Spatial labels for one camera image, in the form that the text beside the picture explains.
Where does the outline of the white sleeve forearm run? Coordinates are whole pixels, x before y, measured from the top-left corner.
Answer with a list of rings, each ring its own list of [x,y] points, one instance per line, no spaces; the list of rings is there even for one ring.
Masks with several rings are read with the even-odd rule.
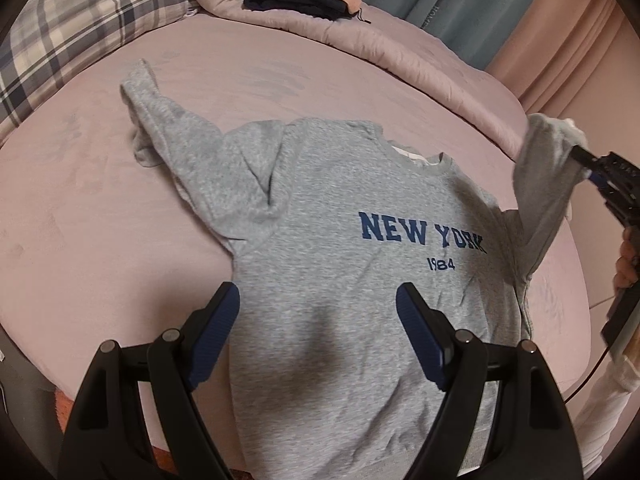
[[[573,422],[582,473],[588,479],[602,464],[602,452],[620,414],[639,388],[639,371],[624,354],[608,364]]]

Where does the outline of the person right hand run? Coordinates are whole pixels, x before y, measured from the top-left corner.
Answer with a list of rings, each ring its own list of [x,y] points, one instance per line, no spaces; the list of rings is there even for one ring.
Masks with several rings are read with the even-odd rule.
[[[613,287],[616,292],[620,289],[628,288],[638,282],[638,252],[631,243],[631,228],[624,229],[622,244],[620,244],[620,256],[615,263],[615,274]]]

